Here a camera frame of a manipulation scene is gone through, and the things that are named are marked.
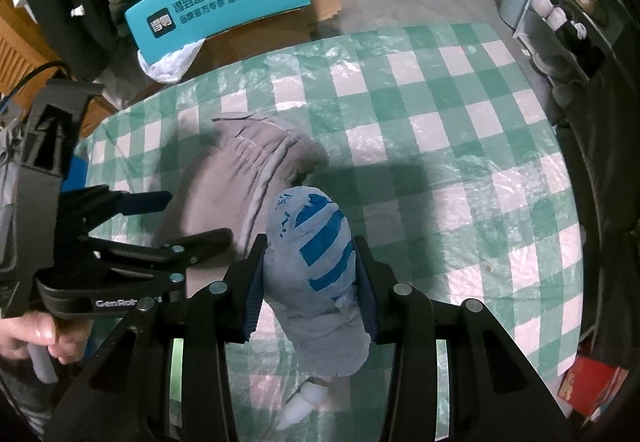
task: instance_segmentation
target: checkered tablecloth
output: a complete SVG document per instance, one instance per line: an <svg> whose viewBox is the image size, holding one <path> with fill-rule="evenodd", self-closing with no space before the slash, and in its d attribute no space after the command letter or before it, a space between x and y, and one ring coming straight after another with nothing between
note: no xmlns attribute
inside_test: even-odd
<svg viewBox="0 0 640 442"><path fill-rule="evenodd" d="M544 378L572 364L582 250L558 142L526 78L486 24L391 28L301 44L171 87L105 121L82 145L87 183L177 189L214 141L218 112L266 111L298 124L330 165L307 184L343 209L353 234L400 281L430 297L484 301ZM148 243L159 216L118 216L93 233ZM438 435L447 433L440 347ZM227 349L243 441L373 441L392 350L372 347L321 409L271 428L301 382L268 307L252 341Z"/></svg>

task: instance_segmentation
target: plastic table cover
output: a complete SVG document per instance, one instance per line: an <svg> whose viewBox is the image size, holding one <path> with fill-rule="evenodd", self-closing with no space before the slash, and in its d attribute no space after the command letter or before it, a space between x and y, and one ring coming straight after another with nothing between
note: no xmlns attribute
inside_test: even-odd
<svg viewBox="0 0 640 442"><path fill-rule="evenodd" d="M484 301L543 378L570 367L582 308L574 197L556 136L489 25L339 36L165 89L110 117L80 146L87 184L174 191L182 169L214 140L211 117L230 111L276 113L317 139L330 164L306 184L340 205L353 234L400 281L437 300ZM158 219L117 216L92 234L148 244ZM373 346L357 374L332 383L319 411L275 432L282 401L306 376L263 305L251 342L227 346L241 439L376 440L392 353ZM442 344L438 361L442 437Z"/></svg>

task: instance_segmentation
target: shoe rack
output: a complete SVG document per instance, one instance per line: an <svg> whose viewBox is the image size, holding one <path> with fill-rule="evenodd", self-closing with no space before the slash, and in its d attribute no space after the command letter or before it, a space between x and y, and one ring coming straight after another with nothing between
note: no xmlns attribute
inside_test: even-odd
<svg viewBox="0 0 640 442"><path fill-rule="evenodd" d="M581 24L586 29L586 35L590 46L598 48L604 57L613 57L619 65L623 75L633 86L631 76L622 60L616 56L615 44L625 30L631 25L631 17L620 0L556 0L560 8L566 13L567 20ZM528 0L524 12L516 26L514 37L519 39L526 49L532 54L539 54L547 59L555 56L564 57L575 70L575 76L580 81L587 83L593 76L594 64L592 56L600 56L597 50L590 50L590 57L578 57L583 52L576 53L567 48L567 43L562 39L561 32L550 27L538 11L532 6L533 0ZM553 85L558 82L549 78Z"/></svg>

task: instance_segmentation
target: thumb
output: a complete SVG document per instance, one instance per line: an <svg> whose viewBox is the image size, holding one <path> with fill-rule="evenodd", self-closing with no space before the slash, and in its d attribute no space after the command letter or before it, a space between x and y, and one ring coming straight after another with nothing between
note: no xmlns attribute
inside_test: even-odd
<svg viewBox="0 0 640 442"><path fill-rule="evenodd" d="M58 327L46 312L29 311L21 317L0 320L4 335L41 346L53 345L58 340Z"/></svg>

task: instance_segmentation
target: blue stripe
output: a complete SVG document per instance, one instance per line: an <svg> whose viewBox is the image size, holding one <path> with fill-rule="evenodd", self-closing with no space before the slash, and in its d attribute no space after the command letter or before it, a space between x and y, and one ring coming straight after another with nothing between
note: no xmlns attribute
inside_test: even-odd
<svg viewBox="0 0 640 442"><path fill-rule="evenodd" d="M338 237L343 218L342 211L335 211L324 227L300 248L300 254L308 266L318 261Z"/></svg>
<svg viewBox="0 0 640 442"><path fill-rule="evenodd" d="M347 263L351 256L351 252L353 252L353 244L350 241L347 243L347 246L344 247L340 261L335 264L334 268L318 279L309 279L309 285L311 285L311 288L318 292L338 281L340 276L344 274L344 271L347 270Z"/></svg>
<svg viewBox="0 0 640 442"><path fill-rule="evenodd" d="M327 200L324 196L321 195L309 195L309 203L305 204L302 208L302 211L298 213L296 216L296 224L293 226L295 229L297 226L305 223L309 218L311 218L315 213L324 209L328 203L332 203L331 200Z"/></svg>

